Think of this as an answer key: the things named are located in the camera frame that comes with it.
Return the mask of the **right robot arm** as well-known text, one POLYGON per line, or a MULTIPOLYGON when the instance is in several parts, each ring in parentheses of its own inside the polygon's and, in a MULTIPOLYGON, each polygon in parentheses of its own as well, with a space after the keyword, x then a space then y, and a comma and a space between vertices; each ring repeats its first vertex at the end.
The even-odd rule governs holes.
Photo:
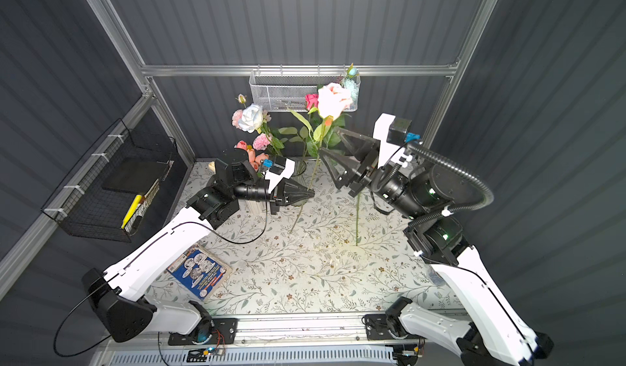
POLYGON ((554 342, 515 312, 465 238, 456 215, 490 206, 492 190, 469 170, 409 134, 409 120, 382 114, 373 136, 338 129, 347 149, 319 151, 336 188, 352 196, 368 190, 383 214, 407 220, 404 236, 414 254, 453 290, 468 317, 458 320, 398 298, 383 314, 363 318, 372 339, 435 343, 465 365, 533 365, 554 342))

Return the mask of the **pale pink rose stem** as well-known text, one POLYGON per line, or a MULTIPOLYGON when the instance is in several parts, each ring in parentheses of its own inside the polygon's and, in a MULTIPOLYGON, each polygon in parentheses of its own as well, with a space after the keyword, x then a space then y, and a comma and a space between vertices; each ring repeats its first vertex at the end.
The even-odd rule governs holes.
POLYGON ((355 198, 355 246, 358 246, 360 243, 360 200, 361 193, 355 198))

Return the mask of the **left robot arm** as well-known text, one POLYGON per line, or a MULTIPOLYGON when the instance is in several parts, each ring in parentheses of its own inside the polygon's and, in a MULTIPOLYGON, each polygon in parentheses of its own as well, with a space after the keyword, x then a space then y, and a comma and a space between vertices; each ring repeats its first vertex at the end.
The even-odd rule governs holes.
POLYGON ((263 160, 255 169, 248 152, 223 151, 207 186, 133 253, 104 271, 92 269, 82 278, 91 309, 111 338, 124 343, 141 333, 177 333, 195 343, 210 340, 214 325, 199 302, 150 301, 145 294, 153 281, 200 239, 236 214, 241 201, 258 201, 267 214, 313 198, 310 188, 292 179, 293 160, 263 160))

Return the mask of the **hot pink rose stem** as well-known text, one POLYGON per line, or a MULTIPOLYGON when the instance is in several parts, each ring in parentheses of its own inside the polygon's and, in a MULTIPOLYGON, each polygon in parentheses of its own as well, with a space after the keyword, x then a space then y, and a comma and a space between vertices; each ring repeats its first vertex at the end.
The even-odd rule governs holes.
POLYGON ((321 118, 318 112, 313 112, 314 108, 318 108, 318 94, 311 94, 305 97, 306 100, 306 118, 311 125, 310 138, 311 141, 319 147, 319 139, 315 138, 315 130, 321 125, 321 118))

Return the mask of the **large pink rose stem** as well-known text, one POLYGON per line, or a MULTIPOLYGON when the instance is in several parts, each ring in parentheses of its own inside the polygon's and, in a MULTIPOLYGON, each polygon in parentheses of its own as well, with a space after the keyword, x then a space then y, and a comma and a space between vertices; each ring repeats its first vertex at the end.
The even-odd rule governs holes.
POLYGON ((316 159, 308 188, 312 188, 313 177, 319 167, 320 150, 330 147, 334 128, 345 125, 342 113, 353 104, 350 90, 338 83, 323 85, 319 88, 316 98, 316 103, 308 108, 307 116, 290 110, 305 128, 306 136, 301 138, 301 141, 305 143, 306 151, 316 159))

